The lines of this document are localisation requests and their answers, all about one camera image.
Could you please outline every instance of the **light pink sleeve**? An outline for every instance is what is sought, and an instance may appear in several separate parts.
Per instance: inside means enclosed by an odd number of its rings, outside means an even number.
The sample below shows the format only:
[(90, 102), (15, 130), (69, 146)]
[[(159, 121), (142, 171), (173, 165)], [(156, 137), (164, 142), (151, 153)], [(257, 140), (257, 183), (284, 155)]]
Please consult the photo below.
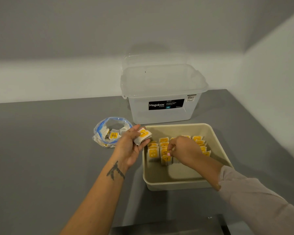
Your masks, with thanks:
[(258, 179), (247, 178), (233, 168), (223, 166), (219, 185), (220, 196), (255, 234), (294, 234), (294, 206)]

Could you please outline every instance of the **white wall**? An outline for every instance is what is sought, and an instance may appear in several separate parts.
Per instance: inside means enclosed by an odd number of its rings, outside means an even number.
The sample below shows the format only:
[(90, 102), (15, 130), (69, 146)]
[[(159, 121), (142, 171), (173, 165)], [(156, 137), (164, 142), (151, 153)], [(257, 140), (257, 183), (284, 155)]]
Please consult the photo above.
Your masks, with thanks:
[(246, 52), (231, 93), (294, 156), (294, 16)]
[(141, 51), (187, 52), (227, 88), (267, 2), (0, 0), (0, 102), (121, 95), (122, 56)]

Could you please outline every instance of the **hand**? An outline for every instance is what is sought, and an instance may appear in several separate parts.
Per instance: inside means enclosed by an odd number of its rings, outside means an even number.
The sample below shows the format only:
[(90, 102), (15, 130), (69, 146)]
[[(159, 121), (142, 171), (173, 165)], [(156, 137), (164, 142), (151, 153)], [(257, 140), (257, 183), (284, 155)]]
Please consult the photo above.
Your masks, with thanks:
[(150, 142), (150, 139), (146, 139), (140, 146), (133, 142), (140, 135), (137, 132), (139, 129), (140, 125), (137, 124), (123, 133), (113, 152), (113, 157), (117, 157), (119, 162), (124, 163), (126, 170), (136, 162), (139, 152)]
[(203, 155), (197, 143), (184, 136), (178, 136), (170, 140), (168, 145), (168, 155), (176, 157), (182, 164), (192, 168), (195, 160)]

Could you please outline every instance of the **beige plastic tray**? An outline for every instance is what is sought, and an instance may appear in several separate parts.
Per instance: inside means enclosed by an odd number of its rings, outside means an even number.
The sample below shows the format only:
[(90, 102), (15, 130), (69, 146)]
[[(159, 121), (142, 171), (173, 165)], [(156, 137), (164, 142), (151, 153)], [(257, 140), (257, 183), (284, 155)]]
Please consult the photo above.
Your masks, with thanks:
[[(152, 140), (169, 137), (175, 138), (179, 135), (200, 135), (211, 150), (211, 157), (226, 166), (233, 167), (225, 154), (212, 127), (208, 124), (174, 124), (174, 125), (149, 125), (146, 129), (152, 133)], [(162, 166), (160, 162), (149, 162), (146, 159), (147, 147), (143, 150), (143, 178), (149, 190), (174, 190), (207, 188), (211, 185), (202, 178), (195, 170), (175, 163), (170, 166)]]

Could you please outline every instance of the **black label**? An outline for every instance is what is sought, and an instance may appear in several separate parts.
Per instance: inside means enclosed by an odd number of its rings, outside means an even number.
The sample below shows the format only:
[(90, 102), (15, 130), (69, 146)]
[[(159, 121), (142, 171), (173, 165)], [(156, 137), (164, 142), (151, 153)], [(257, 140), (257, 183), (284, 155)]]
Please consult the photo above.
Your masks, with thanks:
[(165, 110), (182, 107), (184, 99), (149, 102), (149, 110)]

